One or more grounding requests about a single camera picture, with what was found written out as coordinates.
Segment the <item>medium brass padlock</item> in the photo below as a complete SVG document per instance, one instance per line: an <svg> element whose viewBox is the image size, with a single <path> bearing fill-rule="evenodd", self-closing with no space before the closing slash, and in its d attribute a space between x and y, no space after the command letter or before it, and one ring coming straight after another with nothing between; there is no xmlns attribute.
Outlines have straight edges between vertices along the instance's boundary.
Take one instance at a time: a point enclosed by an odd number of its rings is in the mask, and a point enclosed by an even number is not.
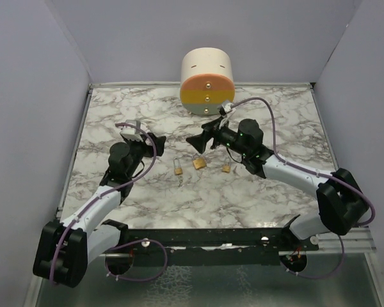
<svg viewBox="0 0 384 307"><path fill-rule="evenodd" d="M207 166L205 158L198 153L196 153L192 156L192 162L193 162L193 166L196 170L203 169Z"/></svg>

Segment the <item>small brass padlock long shackle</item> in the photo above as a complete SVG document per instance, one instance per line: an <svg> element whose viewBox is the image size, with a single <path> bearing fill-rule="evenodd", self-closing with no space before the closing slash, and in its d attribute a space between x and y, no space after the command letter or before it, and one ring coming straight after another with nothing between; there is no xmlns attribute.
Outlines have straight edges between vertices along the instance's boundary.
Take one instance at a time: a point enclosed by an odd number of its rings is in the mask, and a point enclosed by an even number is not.
<svg viewBox="0 0 384 307"><path fill-rule="evenodd" d="M183 170L182 170L182 166L181 166L181 163L180 163L180 159L179 158L174 158L173 160L173 167L174 167L174 174L176 176L180 176L183 174Z"/></svg>

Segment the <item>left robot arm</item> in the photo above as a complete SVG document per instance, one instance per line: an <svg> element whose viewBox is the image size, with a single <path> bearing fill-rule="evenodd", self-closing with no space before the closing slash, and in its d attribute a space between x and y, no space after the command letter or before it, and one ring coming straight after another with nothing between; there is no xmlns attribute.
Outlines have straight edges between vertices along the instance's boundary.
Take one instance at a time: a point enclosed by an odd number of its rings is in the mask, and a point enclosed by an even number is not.
<svg viewBox="0 0 384 307"><path fill-rule="evenodd" d="M138 171L145 158L155 161L164 153L166 137L151 132L123 134L109 149L108 168L93 196L62 221L49 221L42 229L33 274L76 287L88 265L106 251L122 252L130 246L128 226L106 219L128 197L146 171Z"/></svg>

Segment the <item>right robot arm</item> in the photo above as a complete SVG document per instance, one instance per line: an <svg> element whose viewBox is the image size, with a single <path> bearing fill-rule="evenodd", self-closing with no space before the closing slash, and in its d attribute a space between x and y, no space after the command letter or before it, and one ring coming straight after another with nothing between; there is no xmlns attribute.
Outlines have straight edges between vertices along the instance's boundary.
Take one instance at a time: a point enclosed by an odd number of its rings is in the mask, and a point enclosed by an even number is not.
<svg viewBox="0 0 384 307"><path fill-rule="evenodd" d="M186 141L200 154L208 142L220 145L241 156L241 164L252 175L288 184L317 200L318 211L298 215L283 228L282 245L295 250L304 240L317 234L332 232L345 235L369 210L352 174L346 169L327 173L295 165L278 158L263 143L264 133L256 120L244 119L233 131L222 118L202 125L202 132Z"/></svg>

